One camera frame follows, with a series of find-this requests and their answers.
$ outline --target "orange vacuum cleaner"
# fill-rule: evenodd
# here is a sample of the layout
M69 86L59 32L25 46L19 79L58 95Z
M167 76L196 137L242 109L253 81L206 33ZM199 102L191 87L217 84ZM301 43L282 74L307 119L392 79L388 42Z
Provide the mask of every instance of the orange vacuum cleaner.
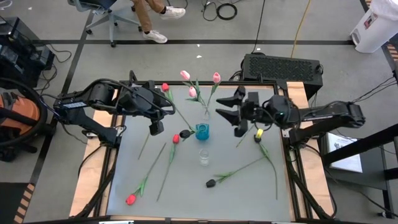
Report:
M12 86L23 95L0 95L0 161L10 162L19 151L37 152L28 142L40 134L53 134L55 128L46 124L47 109L36 91L9 78L0 77L0 86Z

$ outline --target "gray tabletop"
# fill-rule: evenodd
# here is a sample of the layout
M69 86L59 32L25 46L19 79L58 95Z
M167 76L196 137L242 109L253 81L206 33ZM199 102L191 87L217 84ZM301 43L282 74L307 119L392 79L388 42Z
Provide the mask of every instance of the gray tabletop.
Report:
M208 189L205 183L214 178L214 174L234 171L262 157L259 146L252 138L256 130L253 128L236 148L240 138L234 137L233 127L214 111L215 108L227 109L215 100L232 96L235 87L223 86L217 89L211 100L211 118L208 121L203 120L204 110L199 103L185 100L188 98L187 86L170 88L176 107L191 126L198 123L210 124L210 138L207 141L199 141L191 136L177 145L175 159L170 167L162 195L156 202L169 161L172 136L188 127L178 113L166 116L162 120L165 131L149 137L138 160L141 147L149 132L150 121L145 118L127 117L127 130L123 134L119 148L107 215L200 220L290 221L289 192L286 186L279 129L272 127L262 137L262 143L268 148L277 172L277 199L274 170L267 160L261 160ZM258 91L261 102L274 94L270 89L247 89L247 91ZM202 87L201 92L203 98L207 100L210 88ZM138 188L165 142L167 145L150 173L143 197L138 197L134 205L128 206L125 203L127 196ZM207 167L200 165L200 149L207 149L210 152L210 165Z

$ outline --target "white sneaker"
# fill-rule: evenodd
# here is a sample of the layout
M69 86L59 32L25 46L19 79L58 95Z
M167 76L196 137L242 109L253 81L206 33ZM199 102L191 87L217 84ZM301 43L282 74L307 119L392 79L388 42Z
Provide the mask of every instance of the white sneaker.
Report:
M166 7L166 13L160 14L162 19L179 19L185 15L185 9L174 8L172 6Z
M149 31L149 34L145 34L143 32L142 35L144 36L145 39L153 40L154 42L157 42L158 44L164 44L167 42L167 37L160 34L159 31L157 31L157 30L151 30L151 31Z

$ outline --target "concrete floor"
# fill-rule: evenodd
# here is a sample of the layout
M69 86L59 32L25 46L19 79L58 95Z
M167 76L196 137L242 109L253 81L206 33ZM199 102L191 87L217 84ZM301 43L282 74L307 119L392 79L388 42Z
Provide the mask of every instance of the concrete floor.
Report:
M184 0L171 0L176 6L184 6ZM231 21L217 19L207 22L202 18L200 1L188 0L187 14L178 21L162 21L150 12L155 29L159 29L169 40L241 39L256 38L262 1L245 0L236 4L238 15ZM307 0L267 0L262 19L259 39L293 40L296 29L305 10ZM129 0L119 0L113 9L131 19ZM212 8L206 16L214 16ZM364 14L359 0L316 0L300 31L299 40L348 40L349 32ZM3 17L18 16L41 39L75 40L78 43L89 12L78 12L67 1L19 0L1 11ZM87 40L107 40L108 26L93 28L93 35ZM142 40L136 27L119 22L115 29L117 40ZM112 49L108 44L58 44L57 50L70 50L78 55L76 67L72 59L65 63L55 62L58 76L46 91L60 93L68 73L73 74L69 91L82 90L97 78L127 80L128 72L134 70L139 80L180 80L179 71L187 70L200 80L211 80L211 74L219 72L226 80L235 71L244 54L253 45L248 44L170 44L170 45L118 45ZM259 51L267 55L289 57L292 45L258 45ZM57 54L62 60L67 55ZM319 60L325 69L324 86L318 92L317 105L334 100L349 101L366 93L392 75L391 68L382 52L360 54L350 45L299 45L294 57ZM363 138L398 122L394 111L398 107L398 89L392 86L360 105L367 117L361 129L340 129L348 136ZM68 126L71 133L80 134L80 128ZM41 146L38 139L36 146ZM25 222L67 218L77 182L77 170L85 146L67 136L60 126L53 137L44 166L40 173ZM393 151L391 145L387 150ZM0 182L28 182L39 153L21 154L13 163L0 162ZM396 167L395 155L386 154L387 166ZM394 223L393 220L375 216L380 212L362 196L346 188L330 183L338 204L337 217L344 221ZM382 203L381 191L357 187L375 201ZM398 182L391 181L394 206L398 208Z

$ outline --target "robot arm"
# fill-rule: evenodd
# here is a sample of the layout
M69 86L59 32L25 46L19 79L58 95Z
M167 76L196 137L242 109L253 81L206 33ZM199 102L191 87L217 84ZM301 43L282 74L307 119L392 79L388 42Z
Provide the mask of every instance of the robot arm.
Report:
M168 106L172 107L171 111L162 109ZM109 114L149 118L152 122L149 126L151 135L164 130L161 120L165 115L175 113L174 104L155 87L153 81L142 86L127 86L102 78L95 80L83 91L58 95L53 108L61 123L79 125L96 134L101 143L113 147L120 143L117 130L105 128L87 117L85 107L107 111Z
M334 101L325 106L299 109L290 99L274 95L260 106L257 92L248 93L239 86L234 96L217 99L222 105L238 106L237 111L216 109L216 112L227 119L233 126L236 137L241 137L248 130L248 121L264 123L271 127L276 124L281 129L289 129L291 145L307 142L310 137L340 127L360 128L365 123L361 108L350 102ZM302 121L316 121L308 128L300 129Z

